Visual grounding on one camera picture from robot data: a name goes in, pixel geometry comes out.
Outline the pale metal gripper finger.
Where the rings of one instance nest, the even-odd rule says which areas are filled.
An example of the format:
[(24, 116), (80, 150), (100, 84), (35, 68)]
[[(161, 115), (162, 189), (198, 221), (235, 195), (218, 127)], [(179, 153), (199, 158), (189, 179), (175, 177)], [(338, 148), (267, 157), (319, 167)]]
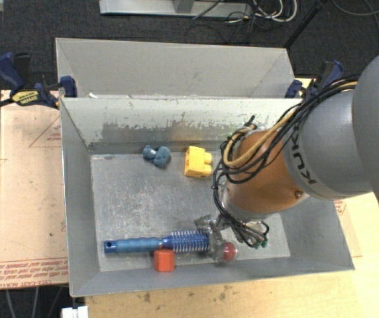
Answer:
[(219, 264), (231, 264), (235, 261), (235, 251), (217, 251), (213, 254), (212, 259)]
[(210, 236), (211, 248), (225, 248), (227, 244), (231, 244), (231, 241), (224, 239), (223, 237), (217, 237), (214, 235)]

